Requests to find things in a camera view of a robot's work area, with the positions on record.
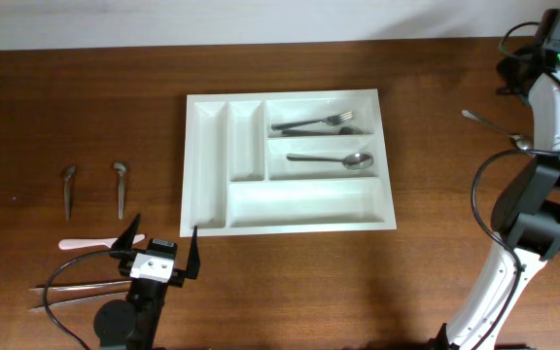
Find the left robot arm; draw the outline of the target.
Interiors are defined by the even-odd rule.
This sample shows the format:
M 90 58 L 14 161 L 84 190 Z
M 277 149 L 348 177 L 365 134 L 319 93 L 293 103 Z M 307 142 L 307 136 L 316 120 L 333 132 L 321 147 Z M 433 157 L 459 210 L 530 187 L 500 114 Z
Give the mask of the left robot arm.
M 95 315 L 93 328 L 101 349 L 151 349 L 167 289 L 181 288 L 187 278 L 195 279 L 199 272 L 196 243 L 185 269 L 176 266 L 178 245 L 173 242 L 152 239 L 145 250 L 135 249 L 133 240 L 140 222 L 141 216 L 136 215 L 109 252 L 119 261 L 119 273 L 130 286 L 124 299 L 105 303 Z

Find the metal fork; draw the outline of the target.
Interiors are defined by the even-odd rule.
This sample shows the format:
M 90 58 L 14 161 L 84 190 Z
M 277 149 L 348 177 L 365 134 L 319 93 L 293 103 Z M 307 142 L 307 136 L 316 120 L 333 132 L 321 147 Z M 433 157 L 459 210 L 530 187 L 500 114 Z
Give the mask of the metal fork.
M 332 116 L 324 117 L 321 119 L 315 119 L 315 120 L 307 120 L 301 122 L 274 123 L 270 128 L 274 131 L 278 131 L 278 130 L 291 129 L 298 126 L 314 124 L 314 123 L 322 123 L 327 126 L 338 126 L 344 123 L 349 123 L 353 120 L 354 120 L 354 114 L 352 112 L 344 112 L 341 114 L 332 115 Z
M 338 130 L 331 131 L 311 131 L 301 129 L 286 129 L 281 131 L 281 135 L 285 137 L 299 137 L 299 136 L 335 136 L 335 135 L 363 135 L 364 132 L 358 128 L 344 126 Z

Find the metal tablespoon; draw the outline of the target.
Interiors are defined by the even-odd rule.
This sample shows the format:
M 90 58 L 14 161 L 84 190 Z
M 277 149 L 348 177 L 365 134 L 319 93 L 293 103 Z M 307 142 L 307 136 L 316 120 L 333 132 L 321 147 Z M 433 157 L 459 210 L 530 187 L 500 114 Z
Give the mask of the metal tablespoon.
M 362 170 L 371 167 L 374 164 L 374 158 L 371 153 L 352 153 L 346 157 L 314 157 L 306 155 L 288 154 L 288 161 L 302 162 L 333 162 L 340 163 L 348 170 Z
M 511 133 L 509 131 L 506 131 L 505 129 L 497 126 L 496 124 L 494 124 L 493 122 L 490 122 L 489 120 L 483 118 L 482 116 L 480 116 L 479 114 L 476 114 L 470 110 L 462 110 L 461 111 L 461 115 L 465 118 L 474 120 L 478 123 L 481 123 L 485 126 L 488 126 L 489 128 L 491 128 L 492 130 L 499 132 L 503 135 L 505 135 L 507 138 L 510 139 L 511 143 L 520 150 L 530 150 L 533 148 L 534 144 L 533 144 L 533 140 L 523 134 L 519 134 L 519 133 Z

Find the white cutlery tray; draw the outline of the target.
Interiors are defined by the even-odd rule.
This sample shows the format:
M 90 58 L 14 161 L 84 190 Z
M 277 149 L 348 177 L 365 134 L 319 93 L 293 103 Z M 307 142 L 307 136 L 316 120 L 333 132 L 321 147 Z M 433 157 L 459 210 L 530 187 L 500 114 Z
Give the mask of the white cutlery tray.
M 285 137 L 274 123 L 352 112 L 338 126 L 363 135 Z M 288 161 L 286 155 L 344 158 L 371 153 L 374 164 Z M 378 92 L 375 89 L 191 94 L 187 98 L 180 234 L 230 236 L 396 228 Z

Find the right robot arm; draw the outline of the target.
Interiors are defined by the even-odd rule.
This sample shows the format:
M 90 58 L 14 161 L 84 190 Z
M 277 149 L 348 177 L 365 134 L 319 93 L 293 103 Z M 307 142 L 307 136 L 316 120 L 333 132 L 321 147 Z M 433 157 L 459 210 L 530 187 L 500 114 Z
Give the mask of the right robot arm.
M 481 223 L 492 247 L 455 318 L 431 349 L 492 349 L 529 281 L 560 252 L 560 9 L 534 40 L 505 52 L 503 95 L 533 112 L 534 137 L 512 136 L 529 163 Z M 396 225 L 374 90 L 192 95 L 180 233 L 392 229 Z

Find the small metal teaspoon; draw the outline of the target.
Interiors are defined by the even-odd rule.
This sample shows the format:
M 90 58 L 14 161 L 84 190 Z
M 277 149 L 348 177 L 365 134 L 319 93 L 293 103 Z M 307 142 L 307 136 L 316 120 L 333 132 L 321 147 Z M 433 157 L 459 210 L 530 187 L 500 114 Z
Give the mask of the small metal teaspoon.
M 115 161 L 114 170 L 118 173 L 118 217 L 120 220 L 124 216 L 124 200 L 125 200 L 125 175 L 127 173 L 126 165 L 121 161 Z
M 72 210 L 72 182 L 77 171 L 76 165 L 68 166 L 63 173 L 63 202 L 65 211 L 65 220 L 67 222 L 71 219 Z

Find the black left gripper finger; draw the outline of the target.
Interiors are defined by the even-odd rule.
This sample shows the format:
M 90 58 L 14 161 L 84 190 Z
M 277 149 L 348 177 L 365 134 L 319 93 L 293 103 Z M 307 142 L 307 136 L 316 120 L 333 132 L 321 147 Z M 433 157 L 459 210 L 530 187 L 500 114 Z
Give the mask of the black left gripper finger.
M 197 231 L 198 227 L 194 227 L 192 231 L 191 245 L 187 260 L 187 267 L 185 270 L 186 278 L 195 280 L 200 270 L 200 255 L 197 245 Z
M 112 244 L 112 251 L 130 250 L 132 248 L 135 235 L 139 229 L 140 221 L 141 215 L 137 214 L 130 226 Z

